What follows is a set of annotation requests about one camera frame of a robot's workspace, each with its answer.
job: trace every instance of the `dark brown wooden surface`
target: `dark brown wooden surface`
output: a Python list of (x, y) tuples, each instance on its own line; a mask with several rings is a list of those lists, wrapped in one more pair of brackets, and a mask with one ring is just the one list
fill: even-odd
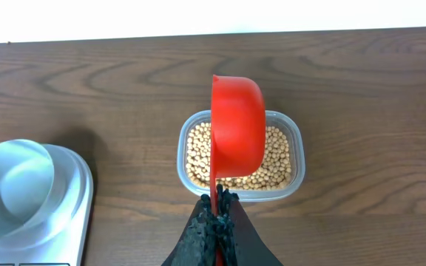
[(253, 78), (299, 126), (306, 176), (244, 204), (284, 265), (426, 266), (426, 28), (0, 44), (0, 141), (94, 171), (86, 265), (159, 265), (197, 197), (175, 168), (212, 74)]

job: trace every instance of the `scale platform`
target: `scale platform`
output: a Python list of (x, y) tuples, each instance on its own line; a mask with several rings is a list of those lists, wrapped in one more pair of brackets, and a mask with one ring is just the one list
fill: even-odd
[(0, 266), (80, 266), (93, 197), (87, 163), (74, 151), (43, 145), (56, 174), (66, 179), (57, 210), (31, 228), (0, 238)]

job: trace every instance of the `clear plastic tray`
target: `clear plastic tray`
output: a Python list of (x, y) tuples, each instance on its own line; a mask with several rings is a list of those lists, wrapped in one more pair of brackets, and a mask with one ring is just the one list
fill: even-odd
[[(202, 194), (209, 194), (209, 188), (202, 188), (195, 185), (186, 174), (186, 141), (189, 132), (197, 124), (202, 122), (211, 121), (211, 111), (201, 111), (192, 115), (182, 126), (180, 131), (180, 139), (178, 141), (177, 150), (177, 171), (180, 180), (194, 194), (200, 196)], [(275, 112), (266, 111), (266, 125), (277, 127), (283, 134), (286, 135), (288, 140), (288, 150), (292, 165), (295, 165), (295, 172), (292, 172), (291, 182), (288, 186), (282, 189), (275, 189), (271, 191), (249, 191), (249, 190), (231, 190), (237, 193), (242, 202), (263, 202), (269, 200), (280, 200), (290, 194), (294, 193), (303, 181), (305, 176), (305, 156), (303, 154), (303, 143), (300, 131), (297, 125), (288, 116)]]

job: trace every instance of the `red spoon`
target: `red spoon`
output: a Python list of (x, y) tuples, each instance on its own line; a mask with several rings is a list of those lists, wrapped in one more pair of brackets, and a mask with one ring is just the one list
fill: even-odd
[[(266, 110), (259, 86), (248, 78), (213, 76), (210, 195), (217, 215), (216, 179), (244, 177), (263, 161)], [(222, 265), (217, 250), (217, 265)]]

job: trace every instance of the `white background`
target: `white background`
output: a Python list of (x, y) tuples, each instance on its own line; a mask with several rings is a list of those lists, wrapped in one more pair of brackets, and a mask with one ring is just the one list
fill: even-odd
[(0, 0), (0, 43), (426, 26), (426, 0)]

